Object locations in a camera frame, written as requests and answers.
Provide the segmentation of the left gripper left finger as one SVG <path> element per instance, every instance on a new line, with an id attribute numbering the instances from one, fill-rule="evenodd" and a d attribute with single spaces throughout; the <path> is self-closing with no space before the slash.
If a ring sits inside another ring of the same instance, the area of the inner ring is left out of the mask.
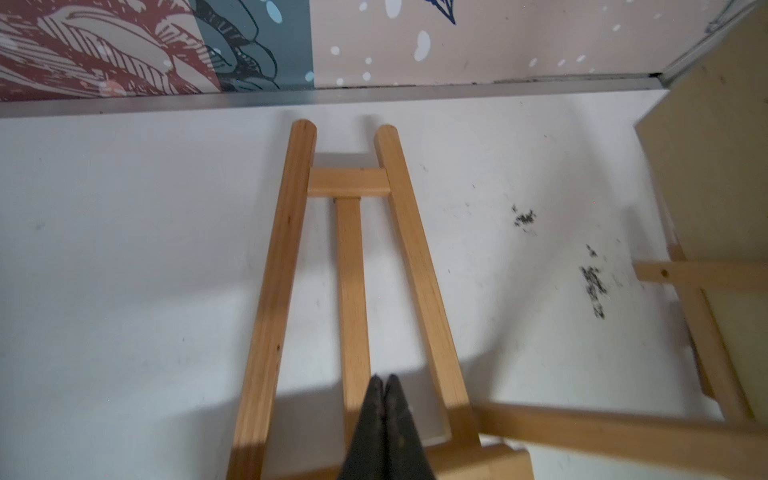
<path id="1" fill-rule="evenodd" d="M 385 433 L 384 384 L 379 376 L 374 375 L 367 386 L 359 418 L 338 479 L 384 479 Z"/>

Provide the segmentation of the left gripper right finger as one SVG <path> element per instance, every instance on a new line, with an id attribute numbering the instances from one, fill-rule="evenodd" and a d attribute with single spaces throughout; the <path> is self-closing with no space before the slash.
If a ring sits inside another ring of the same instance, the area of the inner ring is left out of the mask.
<path id="1" fill-rule="evenodd" d="M 386 478 L 435 480 L 399 378 L 390 375 L 384 391 Z"/>

